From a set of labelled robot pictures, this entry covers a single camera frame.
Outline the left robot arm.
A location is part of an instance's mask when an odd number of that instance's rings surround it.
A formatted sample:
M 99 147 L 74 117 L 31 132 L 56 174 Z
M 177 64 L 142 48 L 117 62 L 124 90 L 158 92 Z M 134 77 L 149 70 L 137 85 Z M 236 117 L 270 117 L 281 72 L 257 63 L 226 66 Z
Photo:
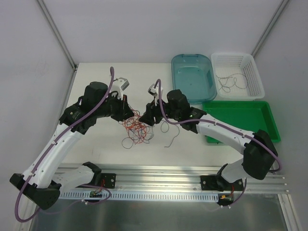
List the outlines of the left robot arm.
M 102 186 L 102 171 L 91 162 L 83 163 L 63 176 L 57 177 L 55 172 L 97 119 L 110 117 L 119 122 L 133 117 L 124 94 L 128 86 L 129 82 L 124 78 L 114 80 L 111 87 L 97 81 L 87 85 L 78 101 L 65 109 L 53 137 L 31 167 L 22 174 L 14 173 L 10 183 L 42 210 L 52 207 L 60 194 L 75 187 L 83 184 Z

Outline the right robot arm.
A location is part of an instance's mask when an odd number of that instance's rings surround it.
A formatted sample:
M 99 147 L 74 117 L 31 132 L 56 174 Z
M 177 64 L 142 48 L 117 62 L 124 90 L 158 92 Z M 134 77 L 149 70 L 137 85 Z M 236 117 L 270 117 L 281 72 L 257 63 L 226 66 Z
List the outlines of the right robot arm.
M 190 106 L 180 90 L 170 91 L 167 102 L 162 100 L 158 87 L 150 87 L 148 92 L 154 100 L 146 105 L 140 122 L 153 126 L 164 119 L 187 131 L 210 136 L 243 155 L 241 160 L 223 165 L 212 179 L 205 182 L 210 189 L 222 192 L 246 177 L 263 180 L 272 171 L 274 162 L 278 161 L 278 153 L 267 132 L 261 129 L 252 132 L 222 122 Z

